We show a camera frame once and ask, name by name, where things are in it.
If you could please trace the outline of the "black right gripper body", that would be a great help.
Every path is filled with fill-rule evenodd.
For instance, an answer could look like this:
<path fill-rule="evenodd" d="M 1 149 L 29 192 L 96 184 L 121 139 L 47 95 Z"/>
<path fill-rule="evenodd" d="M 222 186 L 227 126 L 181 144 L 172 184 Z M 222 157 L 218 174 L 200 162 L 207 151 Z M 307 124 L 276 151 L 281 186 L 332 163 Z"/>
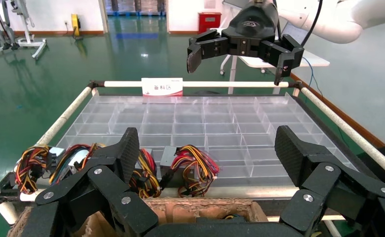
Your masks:
<path fill-rule="evenodd" d="M 250 2 L 230 21 L 221 36 L 229 55 L 264 57 L 275 41 L 279 15 L 272 2 Z"/>

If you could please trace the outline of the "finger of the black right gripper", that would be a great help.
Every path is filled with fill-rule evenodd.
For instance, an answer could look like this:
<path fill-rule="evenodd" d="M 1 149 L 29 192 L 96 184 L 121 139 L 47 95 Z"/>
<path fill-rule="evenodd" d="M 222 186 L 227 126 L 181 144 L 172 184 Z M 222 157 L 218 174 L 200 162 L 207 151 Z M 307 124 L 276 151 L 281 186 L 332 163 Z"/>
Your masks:
<path fill-rule="evenodd" d="M 304 48 L 291 35 L 284 34 L 280 40 L 261 41 L 261 59 L 274 66 L 274 84 L 279 85 L 291 70 L 300 66 Z"/>
<path fill-rule="evenodd" d="M 228 54 L 231 36 L 222 31 L 208 30 L 189 39 L 186 68 L 189 74 L 194 73 L 204 59 Z"/>

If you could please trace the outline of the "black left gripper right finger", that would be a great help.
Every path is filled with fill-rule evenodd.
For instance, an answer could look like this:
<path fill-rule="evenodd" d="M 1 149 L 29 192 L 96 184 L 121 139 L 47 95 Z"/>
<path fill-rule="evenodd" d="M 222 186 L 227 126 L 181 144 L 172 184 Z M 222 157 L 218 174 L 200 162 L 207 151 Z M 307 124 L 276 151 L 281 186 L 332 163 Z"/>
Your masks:
<path fill-rule="evenodd" d="M 327 209 L 358 224 L 363 237 L 385 237 L 385 183 L 341 163 L 326 147 L 305 142 L 286 125 L 274 149 L 298 191 L 280 215 L 307 237 Z"/>

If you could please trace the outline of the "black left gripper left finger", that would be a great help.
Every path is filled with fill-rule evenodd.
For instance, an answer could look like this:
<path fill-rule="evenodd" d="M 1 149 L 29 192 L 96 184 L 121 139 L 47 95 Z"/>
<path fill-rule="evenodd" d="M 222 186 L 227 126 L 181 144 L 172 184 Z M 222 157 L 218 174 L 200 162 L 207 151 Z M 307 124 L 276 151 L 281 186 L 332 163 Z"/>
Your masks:
<path fill-rule="evenodd" d="M 129 127 L 118 143 L 96 150 L 81 171 L 36 197 L 22 236 L 68 237 L 96 212 L 119 236 L 145 236 L 158 216 L 128 185 L 138 155 L 138 132 Z"/>

